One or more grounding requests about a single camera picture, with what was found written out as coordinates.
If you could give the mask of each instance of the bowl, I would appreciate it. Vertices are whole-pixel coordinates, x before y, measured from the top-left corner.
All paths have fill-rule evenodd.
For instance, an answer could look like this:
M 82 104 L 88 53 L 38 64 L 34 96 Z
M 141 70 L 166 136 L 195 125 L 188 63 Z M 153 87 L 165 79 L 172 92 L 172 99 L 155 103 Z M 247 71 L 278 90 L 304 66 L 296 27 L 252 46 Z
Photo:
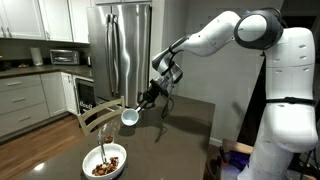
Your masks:
M 86 155 L 82 163 L 82 170 L 89 180 L 113 179 L 123 171 L 127 158 L 127 152 L 124 147 L 119 144 L 104 144 L 103 147 L 105 149 L 108 162 L 110 162 L 110 157 L 119 158 L 118 168 L 117 170 L 103 176 L 95 176 L 92 174 L 92 170 L 95 169 L 97 165 L 103 163 L 101 158 L 101 147 L 97 146 Z

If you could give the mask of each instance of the cabinet door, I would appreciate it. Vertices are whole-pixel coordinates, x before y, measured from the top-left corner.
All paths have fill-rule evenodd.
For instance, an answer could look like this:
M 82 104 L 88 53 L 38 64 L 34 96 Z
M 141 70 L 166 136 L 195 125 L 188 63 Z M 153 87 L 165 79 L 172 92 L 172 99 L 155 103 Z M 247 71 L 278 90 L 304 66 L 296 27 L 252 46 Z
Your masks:
M 72 81 L 72 75 L 67 73 L 61 73 L 62 84 L 64 89 L 64 96 L 66 98 L 67 111 L 72 114 L 78 114 L 76 95 L 74 92 L 74 85 Z
M 39 0 L 47 40 L 72 42 L 68 0 Z
M 0 16 L 7 38 L 44 40 L 44 28 L 37 0 L 0 0 Z
M 126 3 L 126 2 L 148 2 L 151 0 L 122 0 L 123 3 Z
M 66 111 L 61 73 L 41 74 L 41 82 L 46 97 L 50 117 Z
M 68 0 L 72 24 L 73 41 L 89 43 L 87 7 L 90 7 L 90 0 Z
M 95 4 L 110 4 L 110 3 L 121 3 L 122 0 L 94 0 Z

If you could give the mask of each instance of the refrigerator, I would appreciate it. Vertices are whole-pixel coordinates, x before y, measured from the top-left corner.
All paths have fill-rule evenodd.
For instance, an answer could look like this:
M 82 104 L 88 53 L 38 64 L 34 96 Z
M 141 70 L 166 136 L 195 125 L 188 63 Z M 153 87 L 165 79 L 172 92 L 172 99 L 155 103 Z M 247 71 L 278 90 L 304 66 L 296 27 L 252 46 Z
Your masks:
M 149 4 L 117 4 L 87 9 L 96 104 L 120 96 L 137 105 L 149 80 Z

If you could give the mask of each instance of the countertop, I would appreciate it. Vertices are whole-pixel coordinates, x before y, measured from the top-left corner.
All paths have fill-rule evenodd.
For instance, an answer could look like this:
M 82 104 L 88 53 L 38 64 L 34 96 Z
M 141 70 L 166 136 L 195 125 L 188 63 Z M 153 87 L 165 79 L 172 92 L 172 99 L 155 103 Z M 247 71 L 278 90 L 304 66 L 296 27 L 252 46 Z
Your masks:
M 120 117 L 109 122 L 117 128 L 115 143 L 122 145 L 128 154 L 125 168 L 116 179 L 203 179 L 215 105 L 173 96 L 175 107 L 162 120 L 165 104 L 162 99 L 157 99 L 156 108 L 142 111 L 135 126 L 121 124 Z M 97 146 L 97 133 L 44 162 L 41 170 L 32 170 L 21 178 L 86 179 L 82 161 Z
M 34 74 L 43 74 L 43 73 L 50 73 L 50 72 L 59 72 L 59 71 L 92 79 L 92 69 L 87 67 L 86 65 L 81 65 L 81 66 L 43 65 L 38 67 L 32 66 L 27 68 L 12 68 L 10 70 L 1 71 L 0 79 L 34 75 Z

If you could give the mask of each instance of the oven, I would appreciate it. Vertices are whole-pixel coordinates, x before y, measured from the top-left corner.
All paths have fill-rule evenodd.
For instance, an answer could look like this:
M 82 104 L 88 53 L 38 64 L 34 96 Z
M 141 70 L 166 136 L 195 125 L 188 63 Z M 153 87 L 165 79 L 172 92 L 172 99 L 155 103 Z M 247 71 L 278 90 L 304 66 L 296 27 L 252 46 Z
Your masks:
M 79 76 L 74 76 L 74 83 L 76 87 L 79 113 L 83 114 L 87 110 L 90 110 L 96 106 L 93 80 Z M 89 124 L 96 118 L 96 115 L 91 116 L 86 121 L 86 124 Z
M 52 64 L 60 65 L 79 65 L 81 61 L 80 51 L 71 50 L 50 50 L 50 59 Z

